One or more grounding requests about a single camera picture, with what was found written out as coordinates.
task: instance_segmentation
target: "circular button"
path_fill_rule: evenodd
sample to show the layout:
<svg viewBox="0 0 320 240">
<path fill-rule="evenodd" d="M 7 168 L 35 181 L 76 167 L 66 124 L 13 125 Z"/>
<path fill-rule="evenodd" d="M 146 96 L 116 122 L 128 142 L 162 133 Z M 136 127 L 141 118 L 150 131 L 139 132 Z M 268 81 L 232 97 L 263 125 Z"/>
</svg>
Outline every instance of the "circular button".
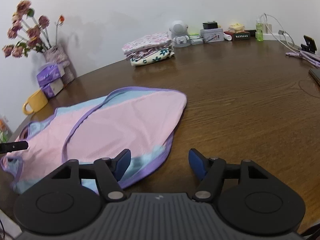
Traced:
<svg viewBox="0 0 320 240">
<path fill-rule="evenodd" d="M 62 213 L 73 205 L 73 197 L 66 193 L 51 192 L 38 198 L 36 205 L 42 212 Z"/>
<path fill-rule="evenodd" d="M 245 198 L 245 204 L 252 211 L 268 214 L 279 210 L 282 200 L 270 192 L 254 192 Z"/>
</svg>

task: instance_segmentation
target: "floral fabric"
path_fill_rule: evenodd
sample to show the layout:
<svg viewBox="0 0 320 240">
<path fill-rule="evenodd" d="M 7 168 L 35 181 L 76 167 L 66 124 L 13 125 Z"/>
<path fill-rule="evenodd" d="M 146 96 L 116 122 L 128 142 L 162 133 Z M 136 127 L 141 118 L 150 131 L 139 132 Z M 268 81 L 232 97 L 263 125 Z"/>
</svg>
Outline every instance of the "floral fabric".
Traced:
<svg viewBox="0 0 320 240">
<path fill-rule="evenodd" d="M 157 50 L 155 53 L 141 59 L 137 60 L 130 60 L 130 63 L 132 66 L 143 66 L 143 65 L 148 65 L 151 63 L 155 63 L 161 60 L 164 60 L 168 57 L 172 57 L 174 55 L 174 51 L 172 46 L 169 46 L 168 48 L 163 48 Z"/>
<path fill-rule="evenodd" d="M 155 54 L 156 52 L 158 52 L 158 50 L 168 49 L 168 48 L 171 48 L 173 50 L 172 45 L 164 45 L 164 46 L 159 46 L 159 47 L 154 47 L 149 49 L 143 49 L 137 52 L 130 53 L 129 55 L 127 55 L 126 60 L 130 60 L 130 59 L 139 60 L 139 59 L 148 57 L 152 54 Z"/>
<path fill-rule="evenodd" d="M 143 36 L 140 39 L 135 41 L 131 41 L 125 44 L 122 48 L 125 55 L 128 55 L 133 52 L 159 47 L 163 45 L 169 45 L 171 43 L 171 39 L 167 32 L 165 33 L 155 33 L 152 35 Z"/>
</svg>

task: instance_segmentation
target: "small box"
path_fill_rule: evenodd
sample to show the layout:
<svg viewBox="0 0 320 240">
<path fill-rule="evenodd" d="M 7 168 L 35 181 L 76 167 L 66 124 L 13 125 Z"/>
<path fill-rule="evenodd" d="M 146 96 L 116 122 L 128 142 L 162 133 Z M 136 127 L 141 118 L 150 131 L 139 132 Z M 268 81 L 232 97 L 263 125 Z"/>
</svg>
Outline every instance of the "small box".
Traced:
<svg viewBox="0 0 320 240">
<path fill-rule="evenodd" d="M 250 40 L 250 36 L 251 36 L 249 32 L 242 32 L 242 33 L 224 32 L 224 33 L 231 35 L 233 41 Z"/>
<path fill-rule="evenodd" d="M 190 40 L 190 43 L 191 43 L 191 45 L 202 44 L 202 43 L 203 43 L 203 40 L 202 40 L 201 38 L 199 38 L 199 39 L 193 39 L 193 40 Z"/>
<path fill-rule="evenodd" d="M 255 37 L 257 30 L 245 30 L 245 32 L 249 32 L 251 37 Z"/>
<path fill-rule="evenodd" d="M 206 23 L 203 23 L 202 25 L 205 30 L 218 28 L 218 23 L 216 21 L 206 22 Z"/>
<path fill-rule="evenodd" d="M 190 40 L 195 40 L 195 39 L 199 39 L 200 38 L 200 35 L 190 35 Z"/>
<path fill-rule="evenodd" d="M 222 28 L 201 30 L 200 34 L 201 34 L 201 37 L 203 38 L 203 42 L 224 41 Z"/>
<path fill-rule="evenodd" d="M 46 95 L 47 98 L 55 97 L 63 89 L 63 83 L 61 78 L 41 87 L 41 90 Z"/>
</svg>

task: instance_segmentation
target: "green bottle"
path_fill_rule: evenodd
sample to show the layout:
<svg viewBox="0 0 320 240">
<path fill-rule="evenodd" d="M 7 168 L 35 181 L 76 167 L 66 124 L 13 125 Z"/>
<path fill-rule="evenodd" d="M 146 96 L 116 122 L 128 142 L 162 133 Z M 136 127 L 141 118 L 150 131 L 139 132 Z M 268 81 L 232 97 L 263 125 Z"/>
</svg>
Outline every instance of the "green bottle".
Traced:
<svg viewBox="0 0 320 240">
<path fill-rule="evenodd" d="M 257 23 L 256 23 L 256 38 L 257 38 L 257 41 L 263 41 L 262 22 L 260 18 L 257 19 Z"/>
</svg>

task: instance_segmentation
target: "pink and blue towel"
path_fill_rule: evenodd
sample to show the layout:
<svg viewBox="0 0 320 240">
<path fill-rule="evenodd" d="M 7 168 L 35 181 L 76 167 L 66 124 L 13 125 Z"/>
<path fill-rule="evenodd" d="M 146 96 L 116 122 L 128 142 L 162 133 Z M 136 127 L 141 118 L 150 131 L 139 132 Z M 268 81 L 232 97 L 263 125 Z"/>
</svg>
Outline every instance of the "pink and blue towel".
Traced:
<svg viewBox="0 0 320 240">
<path fill-rule="evenodd" d="M 125 87 L 57 108 L 23 129 L 17 140 L 26 140 L 28 149 L 7 153 L 2 168 L 15 176 L 12 186 L 21 194 L 69 159 L 93 163 L 127 148 L 131 163 L 119 185 L 128 187 L 166 160 L 186 103 L 186 95 L 176 90 Z M 82 185 L 97 192 L 94 180 L 83 179 Z"/>
</svg>

